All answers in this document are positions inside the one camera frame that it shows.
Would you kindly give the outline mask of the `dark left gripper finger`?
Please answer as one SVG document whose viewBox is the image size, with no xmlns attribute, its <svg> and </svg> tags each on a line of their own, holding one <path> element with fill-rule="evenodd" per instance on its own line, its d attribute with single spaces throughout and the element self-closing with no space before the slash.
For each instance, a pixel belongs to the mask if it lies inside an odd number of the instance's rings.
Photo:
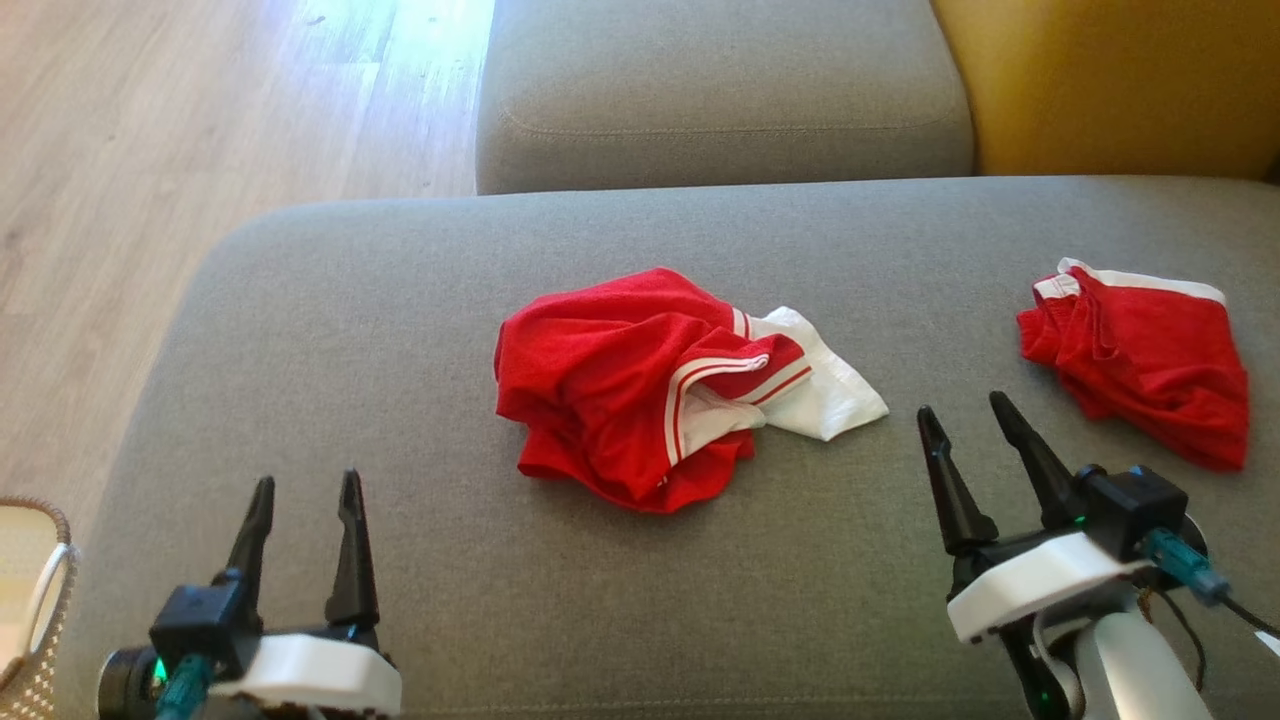
<svg viewBox="0 0 1280 720">
<path fill-rule="evenodd" d="M 244 519 L 237 532 L 221 579 L 234 580 L 243 591 L 246 605 L 257 610 L 265 543 L 273 529 L 275 480 L 259 478 Z"/>
<path fill-rule="evenodd" d="M 337 516 L 343 532 L 324 618 L 329 626 L 372 632 L 380 621 L 380 612 L 364 484 L 357 470 L 343 474 Z"/>
</svg>

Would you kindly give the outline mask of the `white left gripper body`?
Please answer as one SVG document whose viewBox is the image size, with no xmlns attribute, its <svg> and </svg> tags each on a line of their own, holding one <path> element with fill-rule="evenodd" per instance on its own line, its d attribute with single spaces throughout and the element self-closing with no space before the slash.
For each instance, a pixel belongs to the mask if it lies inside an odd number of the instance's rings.
<svg viewBox="0 0 1280 720">
<path fill-rule="evenodd" d="M 243 676 L 210 688 L 210 720 L 392 720 L 403 680 L 384 653 L 348 641 L 269 635 Z"/>
</svg>

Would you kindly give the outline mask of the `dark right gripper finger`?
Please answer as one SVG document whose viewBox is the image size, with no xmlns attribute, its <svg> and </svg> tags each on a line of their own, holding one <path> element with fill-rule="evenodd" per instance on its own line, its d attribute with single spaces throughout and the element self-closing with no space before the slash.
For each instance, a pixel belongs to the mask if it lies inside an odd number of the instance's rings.
<svg viewBox="0 0 1280 720">
<path fill-rule="evenodd" d="M 943 550 L 963 556 L 998 539 L 995 520 L 984 515 L 952 460 L 952 445 L 933 407 L 916 411 L 925 469 L 934 501 Z"/>
<path fill-rule="evenodd" d="M 989 393 L 989 406 L 1006 442 L 1012 446 L 1039 502 L 1039 520 L 1046 530 L 1075 527 L 1085 516 L 1085 498 L 1079 480 L 1002 392 Z"/>
</svg>

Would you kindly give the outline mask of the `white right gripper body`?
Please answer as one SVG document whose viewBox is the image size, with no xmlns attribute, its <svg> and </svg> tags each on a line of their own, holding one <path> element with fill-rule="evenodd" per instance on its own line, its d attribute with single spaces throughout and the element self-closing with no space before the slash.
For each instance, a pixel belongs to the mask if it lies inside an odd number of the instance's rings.
<svg viewBox="0 0 1280 720">
<path fill-rule="evenodd" d="M 1030 548 L 964 582 L 948 597 L 947 615 L 957 639 L 970 643 L 1151 566 L 1146 557 L 1116 559 L 1082 530 L 1042 536 Z"/>
</svg>

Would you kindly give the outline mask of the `red shorts with white waistband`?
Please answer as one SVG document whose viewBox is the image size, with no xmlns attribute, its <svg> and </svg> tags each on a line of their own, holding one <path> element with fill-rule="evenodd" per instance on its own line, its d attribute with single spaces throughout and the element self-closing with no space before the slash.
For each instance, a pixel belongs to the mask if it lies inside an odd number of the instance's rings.
<svg viewBox="0 0 1280 720">
<path fill-rule="evenodd" d="M 1048 368 L 1088 419 L 1128 421 L 1211 471 L 1244 469 L 1249 378 L 1224 292 L 1073 258 L 1030 291 L 1016 319 L 1021 355 Z"/>
</svg>

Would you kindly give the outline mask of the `red garment with white stripes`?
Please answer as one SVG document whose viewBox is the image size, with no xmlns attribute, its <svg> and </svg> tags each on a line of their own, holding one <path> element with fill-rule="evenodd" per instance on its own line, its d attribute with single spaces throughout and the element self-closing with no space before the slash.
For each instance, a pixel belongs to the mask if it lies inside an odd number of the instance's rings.
<svg viewBox="0 0 1280 720">
<path fill-rule="evenodd" d="M 751 316 L 667 268 L 535 300 L 494 372 L 524 475 L 637 512 L 719 496 L 759 428 L 828 442 L 890 411 L 800 313 Z"/>
</svg>

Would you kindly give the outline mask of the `cream perforated laundry basket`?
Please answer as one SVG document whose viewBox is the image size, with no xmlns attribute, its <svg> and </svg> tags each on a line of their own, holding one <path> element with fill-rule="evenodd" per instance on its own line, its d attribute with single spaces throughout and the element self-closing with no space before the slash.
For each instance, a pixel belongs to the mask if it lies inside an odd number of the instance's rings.
<svg viewBox="0 0 1280 720">
<path fill-rule="evenodd" d="M 77 551 L 59 509 L 0 495 L 0 720 L 52 720 Z"/>
</svg>

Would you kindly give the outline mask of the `large yellow sofa backrest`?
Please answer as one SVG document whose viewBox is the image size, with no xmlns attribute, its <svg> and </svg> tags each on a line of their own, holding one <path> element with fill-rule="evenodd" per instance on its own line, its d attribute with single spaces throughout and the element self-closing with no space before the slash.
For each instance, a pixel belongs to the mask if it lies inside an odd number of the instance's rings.
<svg viewBox="0 0 1280 720">
<path fill-rule="evenodd" d="M 1280 163 L 1280 0 L 931 0 L 986 176 Z"/>
</svg>

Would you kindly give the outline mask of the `large grey sofa seat cushion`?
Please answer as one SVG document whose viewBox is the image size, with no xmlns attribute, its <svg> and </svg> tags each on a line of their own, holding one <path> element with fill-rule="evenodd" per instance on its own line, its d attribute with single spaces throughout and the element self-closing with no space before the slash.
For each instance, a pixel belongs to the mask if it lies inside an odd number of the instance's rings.
<svg viewBox="0 0 1280 720">
<path fill-rule="evenodd" d="M 495 0 L 481 195 L 970 176 L 931 0 Z"/>
</svg>

